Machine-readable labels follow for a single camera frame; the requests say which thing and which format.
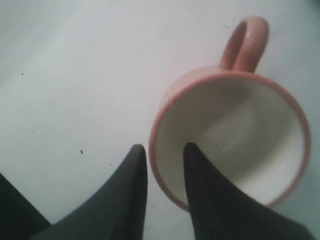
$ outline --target mug rim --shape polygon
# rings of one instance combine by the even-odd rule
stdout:
[[[188,204],[184,203],[182,200],[180,200],[175,194],[167,187],[166,183],[162,179],[157,163],[156,163],[156,152],[155,152],[155,145],[156,145],[156,139],[158,135],[159,125],[164,118],[166,112],[168,109],[174,104],[174,102],[180,98],[185,93],[189,92],[193,88],[206,83],[206,82],[212,82],[220,79],[225,78],[245,78],[246,80],[253,81],[259,84],[262,84],[264,86],[267,86],[271,88],[273,91],[278,93],[286,102],[292,107],[294,112],[297,114],[297,117],[299,119],[300,126],[302,128],[303,133],[303,143],[304,143],[304,149],[303,149],[303,157],[301,159],[301,164],[299,167],[299,170],[297,171],[294,179],[292,182],[286,187],[286,189],[279,194],[277,197],[275,197],[270,203],[266,204],[267,207],[273,208],[280,202],[282,202],[285,198],[287,198],[293,190],[298,186],[298,183],[300,182],[302,176],[304,175],[309,160],[310,160],[310,153],[311,153],[311,133],[310,133],[310,127],[309,123],[306,117],[306,114],[298,101],[292,96],[292,94],[286,90],[284,87],[279,85],[278,83],[255,73],[251,72],[243,72],[243,71],[232,71],[232,70],[226,70],[223,72],[218,73],[211,73],[208,74],[198,80],[195,80],[191,84],[187,85],[186,87],[182,88],[177,94],[171,96],[165,103],[165,105],[160,109],[160,111],[157,113],[155,121],[153,122],[151,134],[149,138],[149,161],[151,165],[151,170],[153,172],[154,178],[157,181],[159,187],[161,190],[166,194],[166,196],[175,203],[178,207],[182,208],[185,211],[189,211]]]

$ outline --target pink mug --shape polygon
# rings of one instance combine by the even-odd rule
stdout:
[[[268,23],[248,17],[236,27],[220,66],[194,69],[166,91],[149,139],[160,188],[188,210],[183,148],[196,143],[239,189],[272,207],[303,175],[311,135],[297,100],[254,73],[265,50]]]

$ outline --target white floor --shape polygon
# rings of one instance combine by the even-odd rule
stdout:
[[[51,223],[90,197],[132,144],[147,147],[174,79],[218,64],[242,18],[266,18],[257,73],[296,96],[313,140],[307,175],[276,210],[320,238],[318,0],[3,0],[0,11],[0,172]],[[151,171],[146,215],[146,240],[194,239]]]

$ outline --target white surface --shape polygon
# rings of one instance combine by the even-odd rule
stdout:
[[[307,175],[276,209],[320,238],[316,0],[3,0],[0,10],[0,171],[52,223],[91,196],[132,144],[147,144],[172,81],[217,64],[242,18],[266,18],[256,72],[293,93],[313,137]],[[146,240],[194,238],[188,214],[150,171],[145,226]]]
[[[164,113],[156,136],[159,174],[186,205],[183,152],[188,142],[264,205],[291,186],[305,153],[293,106],[272,88],[241,77],[207,81],[182,95]]]

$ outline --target mug handle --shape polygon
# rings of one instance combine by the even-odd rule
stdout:
[[[268,36],[269,25],[266,20],[258,16],[245,18],[232,33],[220,68],[253,73],[264,53]]]

